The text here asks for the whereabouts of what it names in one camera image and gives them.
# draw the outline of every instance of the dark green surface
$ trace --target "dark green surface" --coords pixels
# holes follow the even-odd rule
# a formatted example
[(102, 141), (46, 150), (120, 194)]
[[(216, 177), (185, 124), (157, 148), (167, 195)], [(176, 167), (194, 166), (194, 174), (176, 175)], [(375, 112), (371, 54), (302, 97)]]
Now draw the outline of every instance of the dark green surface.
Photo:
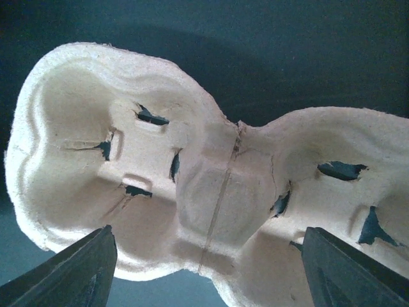
[[(405, 0), (0, 1), (0, 152), (29, 71), (78, 41), (174, 61), (234, 122), (264, 125), (309, 106), (408, 116), (407, 9)], [(5, 197), (0, 219), (5, 283), (52, 253), (20, 232)], [(109, 306), (225, 305), (207, 279), (178, 272), (147, 283), (115, 279)]]

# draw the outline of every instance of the perforated line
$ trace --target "perforated line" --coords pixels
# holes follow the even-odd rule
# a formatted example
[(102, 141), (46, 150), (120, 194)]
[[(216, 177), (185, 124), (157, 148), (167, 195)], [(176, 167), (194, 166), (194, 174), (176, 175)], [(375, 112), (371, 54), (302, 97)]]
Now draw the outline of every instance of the perforated line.
[(202, 255), (201, 255), (201, 258), (200, 258), (200, 262), (199, 262), (199, 267), (197, 268), (197, 273), (198, 274), (201, 273), (203, 262), (205, 260), (205, 255), (207, 254), (210, 243), (212, 242), (212, 235), (213, 235), (214, 228), (216, 226), (217, 217), (219, 216), (220, 206), (222, 205), (222, 200), (223, 200), (223, 197), (224, 197), (224, 193), (226, 192), (226, 187), (228, 185), (228, 181), (229, 181), (230, 175), (231, 175), (231, 163), (233, 161), (235, 161), (236, 158), (237, 158), (241, 142), (242, 142), (242, 140), (240, 139), (240, 132), (239, 132), (239, 135), (236, 138), (236, 142), (235, 142), (235, 145), (233, 147), (233, 151), (231, 153), (230, 160), (228, 162), (228, 168), (227, 168), (227, 170), (226, 170), (226, 172), (224, 174), (223, 183), (222, 183), (222, 185), (220, 187), (219, 197), (217, 198), (216, 207), (215, 207), (215, 210), (213, 212), (212, 221), (210, 222), (210, 227), (209, 227), (209, 230), (208, 230), (208, 233), (207, 233), (206, 244), (204, 245)]

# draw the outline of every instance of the black background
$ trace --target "black background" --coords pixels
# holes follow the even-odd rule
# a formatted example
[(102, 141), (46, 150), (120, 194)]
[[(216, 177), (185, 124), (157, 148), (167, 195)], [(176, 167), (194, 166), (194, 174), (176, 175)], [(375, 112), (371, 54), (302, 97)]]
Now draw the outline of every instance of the black background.
[[(311, 106), (409, 116), (405, 0), (27, 0), (0, 2), (0, 152), (19, 90), (35, 63), (68, 42), (175, 62), (228, 118), (264, 125)], [(0, 186), (0, 283), (52, 253), (17, 228)], [(224, 306), (212, 284), (179, 272), (149, 283), (114, 280), (109, 306)]]

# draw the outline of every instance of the dark table surface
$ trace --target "dark table surface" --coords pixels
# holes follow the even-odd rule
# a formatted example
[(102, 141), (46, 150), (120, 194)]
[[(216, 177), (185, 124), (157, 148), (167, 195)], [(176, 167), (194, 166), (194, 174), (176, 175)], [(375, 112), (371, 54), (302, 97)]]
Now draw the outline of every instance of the dark table surface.
[[(405, 0), (3, 0), (0, 152), (35, 63), (69, 42), (111, 43), (178, 64), (231, 121), (264, 125), (311, 106), (409, 116)], [(0, 186), (0, 284), (48, 259), (19, 230)], [(108, 306), (225, 306), (208, 279), (115, 279)]]

